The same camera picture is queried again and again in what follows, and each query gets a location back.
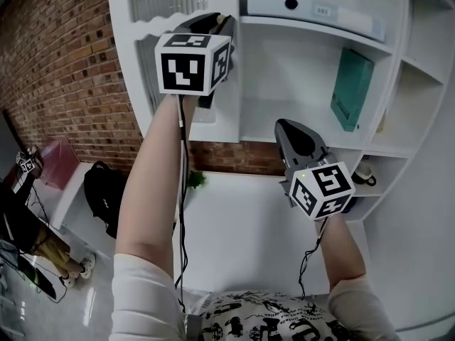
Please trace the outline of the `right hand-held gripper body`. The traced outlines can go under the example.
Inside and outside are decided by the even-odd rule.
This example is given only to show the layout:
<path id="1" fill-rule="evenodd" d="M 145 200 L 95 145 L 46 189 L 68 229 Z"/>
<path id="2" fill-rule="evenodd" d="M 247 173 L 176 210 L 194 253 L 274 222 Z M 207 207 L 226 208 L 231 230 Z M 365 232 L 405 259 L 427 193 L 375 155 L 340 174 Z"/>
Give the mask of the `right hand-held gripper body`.
<path id="1" fill-rule="evenodd" d="M 342 212 L 355 193 L 346 164 L 318 133 L 296 121 L 278 119 L 274 135 L 286 166 L 280 184 L 290 205 L 313 221 Z"/>

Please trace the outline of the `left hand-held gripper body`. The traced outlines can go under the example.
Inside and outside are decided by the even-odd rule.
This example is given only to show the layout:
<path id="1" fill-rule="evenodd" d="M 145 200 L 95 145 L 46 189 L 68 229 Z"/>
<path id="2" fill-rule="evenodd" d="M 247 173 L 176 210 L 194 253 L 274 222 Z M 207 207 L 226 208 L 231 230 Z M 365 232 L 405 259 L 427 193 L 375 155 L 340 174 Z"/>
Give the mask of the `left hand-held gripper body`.
<path id="1" fill-rule="evenodd" d="M 234 30 L 233 16 L 207 13 L 163 34 L 155 47 L 159 92 L 197 96 L 198 106 L 210 109 L 233 68 Z"/>

